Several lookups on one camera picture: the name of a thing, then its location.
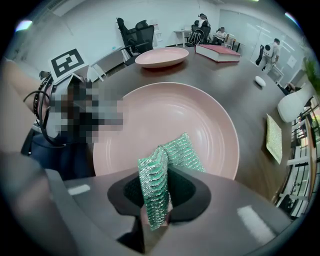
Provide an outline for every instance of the dark wooden table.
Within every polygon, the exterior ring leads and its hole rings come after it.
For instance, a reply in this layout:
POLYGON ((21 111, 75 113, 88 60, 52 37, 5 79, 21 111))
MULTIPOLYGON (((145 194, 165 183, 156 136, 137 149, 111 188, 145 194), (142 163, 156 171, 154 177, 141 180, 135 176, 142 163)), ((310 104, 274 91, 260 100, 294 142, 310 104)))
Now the dark wooden table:
POLYGON ((240 159, 235 180, 271 201, 288 174, 291 124, 284 123, 277 110, 284 94, 270 77, 244 57, 239 63, 216 63, 196 54, 194 48, 187 50, 189 55, 180 64, 145 69, 134 63, 98 86, 106 96, 124 96, 158 82, 183 83, 208 93, 227 111, 238 135, 240 159), (265 80, 264 88, 256 84, 255 76, 265 80), (267 113, 282 129, 281 164, 266 149, 267 113))

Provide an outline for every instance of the small pink plate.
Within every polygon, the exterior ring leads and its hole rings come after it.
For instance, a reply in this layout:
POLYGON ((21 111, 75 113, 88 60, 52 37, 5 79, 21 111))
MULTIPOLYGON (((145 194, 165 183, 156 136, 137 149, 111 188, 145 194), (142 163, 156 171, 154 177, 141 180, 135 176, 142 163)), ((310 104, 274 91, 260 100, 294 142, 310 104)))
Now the small pink plate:
POLYGON ((146 51, 135 59, 144 68, 163 68, 178 64, 189 55, 186 49, 165 47, 146 51))
POLYGON ((204 91, 182 83, 159 82, 128 93, 123 103, 128 116, 122 131, 109 132, 94 144, 97 176, 136 168, 138 159, 187 132, 207 173, 236 177, 236 129, 225 109, 204 91))

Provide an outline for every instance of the backpack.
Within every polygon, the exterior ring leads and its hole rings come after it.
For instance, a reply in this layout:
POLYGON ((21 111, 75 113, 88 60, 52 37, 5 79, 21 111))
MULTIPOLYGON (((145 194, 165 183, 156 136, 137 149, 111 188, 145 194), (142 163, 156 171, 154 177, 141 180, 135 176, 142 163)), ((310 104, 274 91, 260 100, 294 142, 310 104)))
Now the backpack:
POLYGON ((201 29, 197 29, 196 31, 191 33, 188 39, 188 42, 186 44, 189 47, 200 45, 203 43, 204 38, 205 38, 205 33, 201 29))
POLYGON ((267 56, 269 58, 272 58, 274 54, 274 45, 272 43, 267 44, 263 49, 264 56, 267 56))

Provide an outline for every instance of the red book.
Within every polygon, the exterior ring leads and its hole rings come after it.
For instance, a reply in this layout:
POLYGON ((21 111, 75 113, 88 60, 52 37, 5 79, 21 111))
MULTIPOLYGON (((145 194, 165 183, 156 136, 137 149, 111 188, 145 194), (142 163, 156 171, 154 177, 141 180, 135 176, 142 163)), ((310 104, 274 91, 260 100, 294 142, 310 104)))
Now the red book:
POLYGON ((221 45, 197 44, 195 52, 215 62, 239 62, 241 54, 221 45))

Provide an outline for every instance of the sequined fabric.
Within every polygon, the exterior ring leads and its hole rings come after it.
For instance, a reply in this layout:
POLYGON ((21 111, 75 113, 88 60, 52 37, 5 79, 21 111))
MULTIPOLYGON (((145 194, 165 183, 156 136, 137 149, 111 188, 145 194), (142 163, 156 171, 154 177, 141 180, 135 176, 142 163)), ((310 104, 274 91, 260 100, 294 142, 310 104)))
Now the sequined fabric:
POLYGON ((186 132, 184 132, 179 138, 163 145, 163 147, 168 155, 170 165, 182 166, 200 172, 206 171, 186 132))
POLYGON ((282 131, 276 121, 267 114, 266 148, 278 164, 282 159, 282 131))
POLYGON ((168 214, 168 164, 205 172, 186 132, 158 146, 149 157, 138 160, 141 189, 151 230, 160 227, 168 214))
POLYGON ((163 147, 139 159, 138 169, 150 229, 155 230, 165 222, 169 206, 168 156, 163 147))

